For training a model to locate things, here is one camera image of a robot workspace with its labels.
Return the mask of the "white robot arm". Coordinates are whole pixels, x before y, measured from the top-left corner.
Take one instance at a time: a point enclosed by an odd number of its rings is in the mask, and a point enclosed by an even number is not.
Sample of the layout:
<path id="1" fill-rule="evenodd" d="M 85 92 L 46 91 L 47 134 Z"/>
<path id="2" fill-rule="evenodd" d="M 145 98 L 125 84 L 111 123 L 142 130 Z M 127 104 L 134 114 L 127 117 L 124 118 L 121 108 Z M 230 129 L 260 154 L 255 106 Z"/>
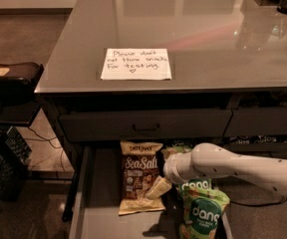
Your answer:
<path id="1" fill-rule="evenodd" d="M 233 176 L 287 197 L 287 159 L 243 155 L 212 143 L 200 143 L 191 152 L 172 154 L 145 195 L 156 199 L 173 184 L 196 178 Z"/>

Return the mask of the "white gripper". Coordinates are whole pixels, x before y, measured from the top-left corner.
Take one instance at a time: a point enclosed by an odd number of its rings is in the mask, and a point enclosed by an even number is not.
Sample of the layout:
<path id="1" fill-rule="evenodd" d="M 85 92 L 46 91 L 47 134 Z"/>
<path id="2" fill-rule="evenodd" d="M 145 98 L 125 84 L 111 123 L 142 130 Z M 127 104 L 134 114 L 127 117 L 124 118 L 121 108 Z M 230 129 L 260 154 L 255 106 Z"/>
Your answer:
<path id="1" fill-rule="evenodd" d="M 171 190 L 172 183 L 183 184 L 193 179 L 194 168 L 191 164 L 191 154 L 172 154 L 164 163 L 163 173 L 165 177 L 159 176 L 146 193 L 147 199 L 154 200 L 161 197 Z"/>

